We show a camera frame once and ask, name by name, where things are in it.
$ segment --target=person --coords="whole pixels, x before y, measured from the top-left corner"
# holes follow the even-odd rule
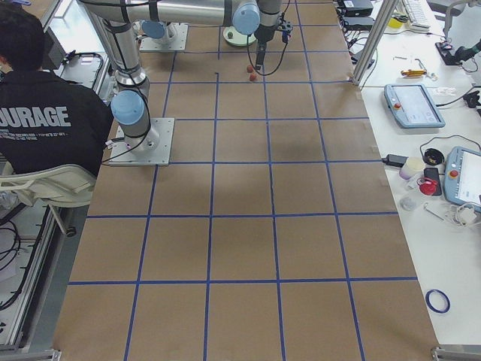
[[[0,0],[0,153],[15,173],[77,164],[98,175],[113,115],[85,86],[42,71],[40,20]]]

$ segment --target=white table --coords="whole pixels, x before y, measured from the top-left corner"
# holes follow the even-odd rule
[[[435,21],[431,31],[442,34]],[[462,69],[443,64],[434,47],[436,41],[439,41],[439,37],[434,35],[406,32],[384,35],[380,42],[378,64],[368,78],[362,96],[381,156],[388,153],[420,156],[419,146],[435,136],[459,134],[481,142],[481,117],[463,101],[442,108],[440,112],[446,121],[442,129],[402,129],[387,108],[383,97],[383,87],[387,83],[423,83],[436,103],[454,100],[470,89],[470,78]],[[394,56],[407,59],[393,59]],[[420,58],[429,71],[437,73],[438,81],[427,77],[401,78],[399,71],[409,68],[408,62],[415,58]],[[438,95],[439,87],[455,88],[456,96]],[[476,150],[475,144],[461,138],[434,140],[427,147],[437,148],[447,156],[456,145]],[[398,168],[386,166],[386,174],[398,205],[399,199],[407,192],[405,181],[398,176]],[[443,196],[433,197],[429,203],[439,212],[446,205]],[[409,212],[398,206],[398,211],[423,293],[439,289],[451,301],[451,309],[446,314],[429,311],[439,343],[481,344],[481,225],[460,229],[423,208]]]

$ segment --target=touchscreen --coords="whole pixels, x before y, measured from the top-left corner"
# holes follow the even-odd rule
[[[462,159],[458,198],[464,202],[479,204],[479,196],[481,196],[481,156],[463,152]]]
[[[439,123],[420,86],[394,86],[410,124]]]

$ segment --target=white chair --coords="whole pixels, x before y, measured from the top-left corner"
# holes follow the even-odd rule
[[[64,235],[75,235],[74,227],[67,228],[57,208],[76,208],[88,205],[92,199],[95,177],[75,164],[61,165],[45,171],[12,174],[7,162],[0,176],[0,192],[11,191],[25,205],[33,206],[41,199],[47,203]]]

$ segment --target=screwdriver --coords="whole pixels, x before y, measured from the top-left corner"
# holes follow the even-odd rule
[[[425,75],[428,72],[426,69],[408,69],[408,70],[401,70],[401,75],[403,77],[420,77],[421,75]]]

